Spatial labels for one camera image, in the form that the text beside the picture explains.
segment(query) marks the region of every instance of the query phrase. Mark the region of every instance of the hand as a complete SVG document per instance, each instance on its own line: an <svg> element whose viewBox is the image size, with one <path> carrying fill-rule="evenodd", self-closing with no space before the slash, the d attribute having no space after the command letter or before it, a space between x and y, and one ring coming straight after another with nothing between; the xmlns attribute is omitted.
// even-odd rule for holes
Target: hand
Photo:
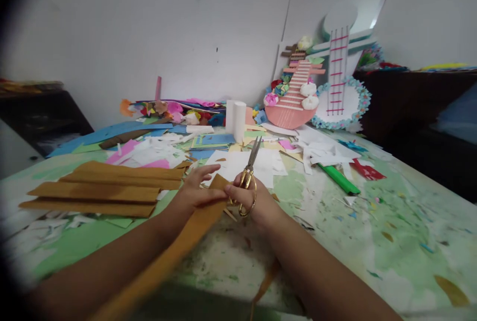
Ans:
<svg viewBox="0 0 477 321"><path fill-rule="evenodd" d="M220 164L211 164L192 170L184 180L182 187L171 200L168 208L172 208L174 213L185 214L189 218L196 208L228 199L229 196L222 190L206 189L200 186L200 183L203 181L212 179L210 173L219 169Z"/></svg>
<svg viewBox="0 0 477 321"><path fill-rule="evenodd" d="M253 197L255 194L255 186L253 185L253 179L250 182L248 189L239 188L240 179L242 173L239 173L232 185L225 186L225 192L231 197L232 200L237 200L237 203L243 204L246 210L249 210L253 204ZM257 183L257 199L255 201L255 207L250 212L250 216L260 231L264 232L269 225L275 223L283 214L283 210L277 204L272 195L268 192L267 187L255 178Z"/></svg>

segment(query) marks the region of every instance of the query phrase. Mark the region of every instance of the white wall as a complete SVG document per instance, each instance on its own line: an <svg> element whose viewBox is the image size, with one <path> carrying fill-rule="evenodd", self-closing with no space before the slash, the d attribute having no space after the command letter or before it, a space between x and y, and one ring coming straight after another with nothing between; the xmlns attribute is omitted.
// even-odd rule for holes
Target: white wall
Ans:
<svg viewBox="0 0 477 321"><path fill-rule="evenodd" d="M477 0L387 0L375 33L386 60L477 65Z"/></svg>
<svg viewBox="0 0 477 321"><path fill-rule="evenodd" d="M288 0L25 0L3 75L62 80L94 128L123 120L122 98L253 105L273 73ZM388 0L376 26L389 61L477 65L477 0Z"/></svg>

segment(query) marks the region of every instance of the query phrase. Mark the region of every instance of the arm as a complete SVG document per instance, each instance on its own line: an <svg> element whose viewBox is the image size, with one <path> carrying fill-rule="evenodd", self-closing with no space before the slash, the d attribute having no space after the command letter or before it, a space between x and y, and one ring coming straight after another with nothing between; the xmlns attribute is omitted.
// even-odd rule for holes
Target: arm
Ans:
<svg viewBox="0 0 477 321"><path fill-rule="evenodd" d="M193 170L162 213L43 281L32 301L49 320L87 318L168 248L197 207L227 198L223 191L199 187L219 168Z"/></svg>
<svg viewBox="0 0 477 321"><path fill-rule="evenodd" d="M238 176L234 185L240 182ZM250 215L270 242L309 316L314 320L401 320L368 285L341 264L289 217L256 179L257 199ZM249 208L253 192L227 186L232 198Z"/></svg>

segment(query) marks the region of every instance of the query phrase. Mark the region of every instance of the brown paper strip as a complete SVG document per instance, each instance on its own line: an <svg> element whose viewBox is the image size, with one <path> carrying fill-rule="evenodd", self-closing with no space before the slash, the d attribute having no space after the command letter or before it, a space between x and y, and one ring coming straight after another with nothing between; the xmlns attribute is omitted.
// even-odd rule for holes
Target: brown paper strip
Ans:
<svg viewBox="0 0 477 321"><path fill-rule="evenodd" d="M180 168L130 168L96 161L89 161L77 167L74 172L108 173L116 176L181 180L184 170Z"/></svg>
<svg viewBox="0 0 477 321"><path fill-rule="evenodd" d="M223 189L227 182L216 175L209 188ZM227 201L197 209L177 239L162 255L144 270L116 297L103 305L91 318L92 321L126 319L144 297L156 290L171 274L180 261L193 249L205 233L220 218Z"/></svg>
<svg viewBox="0 0 477 321"><path fill-rule="evenodd" d="M140 177L115 176L106 173L91 173L74 171L59 179L60 182L100 183L114 185L130 185L136 187L155 187L160 189L175 190L180 187L180 180L153 179Z"/></svg>
<svg viewBox="0 0 477 321"><path fill-rule="evenodd" d="M268 288L270 287L273 279L277 276L278 272L280 271L280 262L277 258L273 260L272 266L267 270L265 274L265 278L263 279L260 287L258 288L258 292L252 300L252 310L250 312L250 321L253 319L253 311L255 310L255 305L257 302L260 301L263 295L267 292Z"/></svg>
<svg viewBox="0 0 477 321"><path fill-rule="evenodd" d="M44 182L28 195L52 198L127 201L129 204L155 204L159 188L118 186L112 184Z"/></svg>
<svg viewBox="0 0 477 321"><path fill-rule="evenodd" d="M155 205L143 204L119 204L119 203L95 203L95 201L85 201L82 199L55 199L39 197L35 200L23 202L20 208L58 210L64 212L80 213L101 213L119 215L124 217L149 218Z"/></svg>

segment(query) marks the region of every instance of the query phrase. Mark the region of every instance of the white paper roll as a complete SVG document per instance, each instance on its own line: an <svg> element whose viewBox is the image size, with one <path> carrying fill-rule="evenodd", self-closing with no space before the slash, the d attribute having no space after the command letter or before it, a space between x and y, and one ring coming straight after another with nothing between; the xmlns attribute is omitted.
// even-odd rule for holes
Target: white paper roll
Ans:
<svg viewBox="0 0 477 321"><path fill-rule="evenodd" d="M234 102L234 138L236 143L243 142L243 136L245 134L245 114L247 105L241 101Z"/></svg>
<svg viewBox="0 0 477 321"><path fill-rule="evenodd" d="M234 133L234 100L227 100L227 108L225 110L225 132Z"/></svg>

